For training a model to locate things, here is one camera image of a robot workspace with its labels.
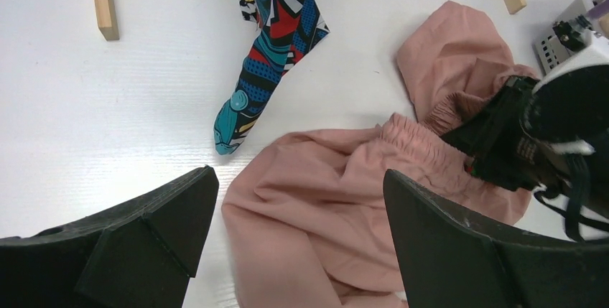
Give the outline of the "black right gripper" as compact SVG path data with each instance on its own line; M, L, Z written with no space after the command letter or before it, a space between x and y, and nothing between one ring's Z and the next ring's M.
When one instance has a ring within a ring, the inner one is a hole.
M546 144L561 137L557 119L564 93L536 83L512 75L480 111L441 136L465 154L469 175L509 191L564 191L565 163Z

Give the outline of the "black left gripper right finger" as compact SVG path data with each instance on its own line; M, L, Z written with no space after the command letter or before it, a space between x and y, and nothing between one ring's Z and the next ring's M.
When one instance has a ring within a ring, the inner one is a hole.
M608 242L498 222L390 169L383 196L410 307L606 307Z

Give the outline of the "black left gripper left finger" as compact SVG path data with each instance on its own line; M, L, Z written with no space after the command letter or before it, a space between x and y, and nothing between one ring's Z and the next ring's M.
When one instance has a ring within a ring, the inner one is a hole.
M218 196L212 167L32 237L1 239L3 307L181 307Z

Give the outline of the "pink shorts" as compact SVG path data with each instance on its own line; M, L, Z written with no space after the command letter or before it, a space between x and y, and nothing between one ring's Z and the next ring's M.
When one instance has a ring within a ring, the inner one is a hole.
M531 193L472 177L442 135L472 118L517 65L482 11L445 2L397 54L415 118L282 136L232 181L222 206L241 307L406 307L383 199L395 169L512 225Z

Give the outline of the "colourful comic print shorts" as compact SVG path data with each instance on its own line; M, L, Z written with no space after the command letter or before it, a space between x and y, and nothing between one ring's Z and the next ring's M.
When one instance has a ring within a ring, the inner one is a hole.
M276 87L330 32L315 0L239 0L244 20L259 33L213 131L219 155L232 154L258 121Z

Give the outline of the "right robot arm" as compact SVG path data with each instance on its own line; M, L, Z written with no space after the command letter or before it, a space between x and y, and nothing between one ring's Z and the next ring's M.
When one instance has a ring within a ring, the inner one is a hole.
M564 231L608 231L608 40L594 35L541 80L511 76L483 109L442 137L465 170L504 189L558 196Z

